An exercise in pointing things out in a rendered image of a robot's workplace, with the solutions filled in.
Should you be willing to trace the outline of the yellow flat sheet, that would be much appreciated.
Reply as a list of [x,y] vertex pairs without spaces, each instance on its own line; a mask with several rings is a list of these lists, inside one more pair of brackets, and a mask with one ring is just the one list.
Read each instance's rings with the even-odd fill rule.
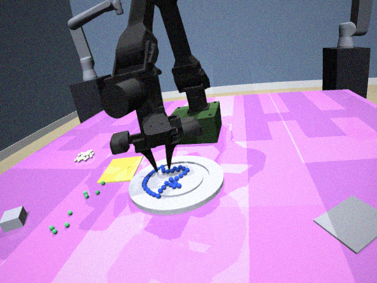
[[98,183],[128,182],[134,177],[143,156],[113,159]]

